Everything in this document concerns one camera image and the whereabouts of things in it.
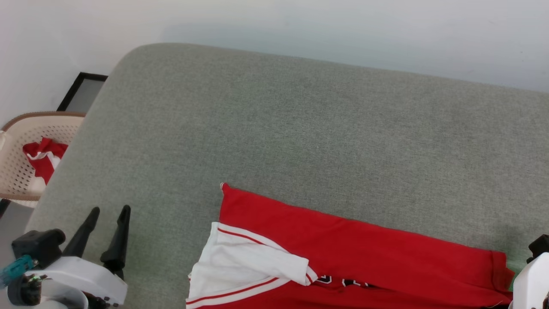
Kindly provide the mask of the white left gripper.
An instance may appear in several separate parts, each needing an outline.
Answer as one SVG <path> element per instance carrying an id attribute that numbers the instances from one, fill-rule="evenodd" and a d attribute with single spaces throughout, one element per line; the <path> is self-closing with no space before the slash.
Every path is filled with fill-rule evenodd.
<path id="1" fill-rule="evenodd" d="M 131 207 L 124 205 L 108 249 L 100 256 L 103 266 L 82 259 L 88 239 L 96 227 L 100 208 L 94 207 L 66 245 L 62 256 L 43 270 L 29 270 L 27 276 L 43 276 L 55 283 L 88 293 L 109 303 L 123 305 L 128 285 L 123 281 L 129 240 Z"/>

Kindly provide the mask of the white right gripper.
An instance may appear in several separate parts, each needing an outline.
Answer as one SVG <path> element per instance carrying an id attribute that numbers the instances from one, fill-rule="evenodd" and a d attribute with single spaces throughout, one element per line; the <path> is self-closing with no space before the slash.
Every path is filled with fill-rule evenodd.
<path id="1" fill-rule="evenodd" d="M 514 309 L 547 309 L 549 293 L 549 254 L 531 261 L 513 282 Z"/>

